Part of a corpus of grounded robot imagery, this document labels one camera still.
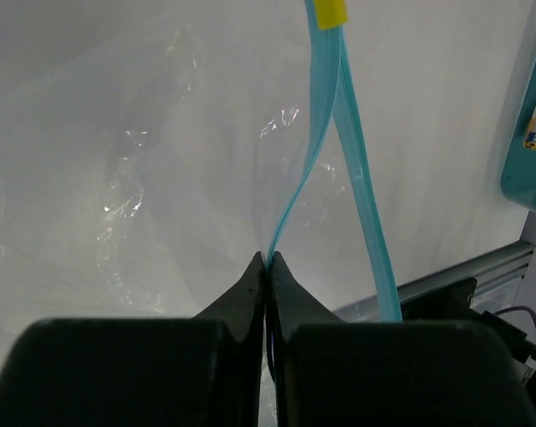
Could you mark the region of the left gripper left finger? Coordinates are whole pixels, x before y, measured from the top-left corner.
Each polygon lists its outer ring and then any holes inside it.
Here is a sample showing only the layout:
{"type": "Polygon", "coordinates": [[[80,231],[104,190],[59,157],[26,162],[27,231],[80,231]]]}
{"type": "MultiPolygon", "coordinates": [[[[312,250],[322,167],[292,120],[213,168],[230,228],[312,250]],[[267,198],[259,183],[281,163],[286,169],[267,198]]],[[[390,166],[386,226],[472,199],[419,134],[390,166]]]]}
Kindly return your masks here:
{"type": "Polygon", "coordinates": [[[264,263],[193,318],[50,318],[0,372],[0,426],[255,426],[264,263]]]}

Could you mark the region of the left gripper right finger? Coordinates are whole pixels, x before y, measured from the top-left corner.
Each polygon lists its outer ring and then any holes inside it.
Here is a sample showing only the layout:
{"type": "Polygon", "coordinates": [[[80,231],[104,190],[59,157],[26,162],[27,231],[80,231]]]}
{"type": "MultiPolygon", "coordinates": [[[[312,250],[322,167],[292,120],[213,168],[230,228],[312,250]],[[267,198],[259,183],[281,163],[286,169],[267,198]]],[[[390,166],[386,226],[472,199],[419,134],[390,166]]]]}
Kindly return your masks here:
{"type": "Polygon", "coordinates": [[[269,270],[268,351],[281,426],[536,426],[506,344],[469,320],[349,323],[269,270]]]}

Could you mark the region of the clear zip top bag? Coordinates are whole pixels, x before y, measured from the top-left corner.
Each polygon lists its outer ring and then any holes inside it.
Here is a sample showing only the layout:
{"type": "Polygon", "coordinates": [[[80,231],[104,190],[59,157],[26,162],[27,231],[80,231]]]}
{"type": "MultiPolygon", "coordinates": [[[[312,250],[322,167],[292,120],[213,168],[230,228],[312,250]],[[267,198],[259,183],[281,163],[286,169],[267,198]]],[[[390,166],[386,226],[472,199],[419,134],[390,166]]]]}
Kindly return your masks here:
{"type": "Polygon", "coordinates": [[[343,1],[0,1],[0,345],[50,318],[193,318],[269,270],[330,129],[400,322],[343,1]]]}

